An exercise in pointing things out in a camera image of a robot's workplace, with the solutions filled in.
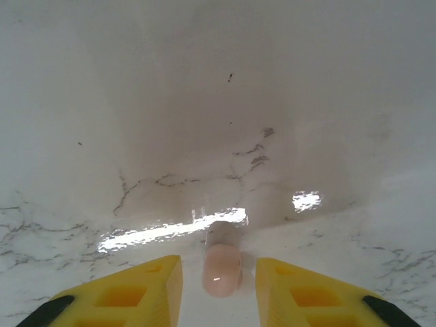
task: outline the marble surface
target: marble surface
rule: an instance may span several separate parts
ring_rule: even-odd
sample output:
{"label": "marble surface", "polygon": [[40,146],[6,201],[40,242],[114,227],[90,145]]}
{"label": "marble surface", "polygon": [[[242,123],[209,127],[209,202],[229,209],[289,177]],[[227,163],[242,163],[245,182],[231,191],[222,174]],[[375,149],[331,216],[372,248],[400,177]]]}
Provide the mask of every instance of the marble surface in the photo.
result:
{"label": "marble surface", "polygon": [[[0,1],[0,326],[170,253],[180,327],[259,326],[259,256],[434,326],[436,3],[351,2]],[[215,220],[243,233],[225,300]]]}

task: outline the white marble wall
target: white marble wall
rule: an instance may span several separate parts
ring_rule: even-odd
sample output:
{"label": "white marble wall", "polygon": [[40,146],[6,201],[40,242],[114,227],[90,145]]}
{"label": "white marble wall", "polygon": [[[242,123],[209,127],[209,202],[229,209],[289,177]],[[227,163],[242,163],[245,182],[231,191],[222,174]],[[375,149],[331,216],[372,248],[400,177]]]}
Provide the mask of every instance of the white marble wall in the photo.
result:
{"label": "white marble wall", "polygon": [[204,229],[436,322],[436,3],[0,1],[0,325]]}

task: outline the white surface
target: white surface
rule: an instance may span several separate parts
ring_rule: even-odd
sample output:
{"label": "white surface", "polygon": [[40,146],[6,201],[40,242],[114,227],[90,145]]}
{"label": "white surface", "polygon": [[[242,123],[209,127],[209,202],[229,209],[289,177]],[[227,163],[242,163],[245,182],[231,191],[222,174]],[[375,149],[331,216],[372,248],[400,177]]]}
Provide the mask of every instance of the white surface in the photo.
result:
{"label": "white surface", "polygon": [[367,287],[434,326],[435,14],[0,1],[0,325],[178,253],[180,327],[258,326],[254,293],[201,289],[203,229],[228,219],[250,258]]}

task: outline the yellow plastic part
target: yellow plastic part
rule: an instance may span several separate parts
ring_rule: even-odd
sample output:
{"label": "yellow plastic part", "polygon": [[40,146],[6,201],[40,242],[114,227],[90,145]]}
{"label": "yellow plastic part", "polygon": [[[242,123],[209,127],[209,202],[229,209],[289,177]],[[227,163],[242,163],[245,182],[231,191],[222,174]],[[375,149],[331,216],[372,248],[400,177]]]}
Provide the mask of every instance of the yellow plastic part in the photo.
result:
{"label": "yellow plastic part", "polygon": [[50,327],[176,327],[181,258],[169,255],[57,294],[75,301]]}
{"label": "yellow plastic part", "polygon": [[362,301],[377,294],[272,258],[258,259],[261,327],[386,327]]}

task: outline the pink rounded tip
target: pink rounded tip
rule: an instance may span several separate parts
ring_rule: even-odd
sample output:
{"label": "pink rounded tip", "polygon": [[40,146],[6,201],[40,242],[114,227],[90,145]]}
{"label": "pink rounded tip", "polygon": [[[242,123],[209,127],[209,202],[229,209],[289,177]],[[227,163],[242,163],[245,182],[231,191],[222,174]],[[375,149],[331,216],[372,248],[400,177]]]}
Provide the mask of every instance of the pink rounded tip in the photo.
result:
{"label": "pink rounded tip", "polygon": [[211,296],[226,298],[232,295],[241,283],[240,251],[224,244],[210,247],[204,262],[202,283]]}

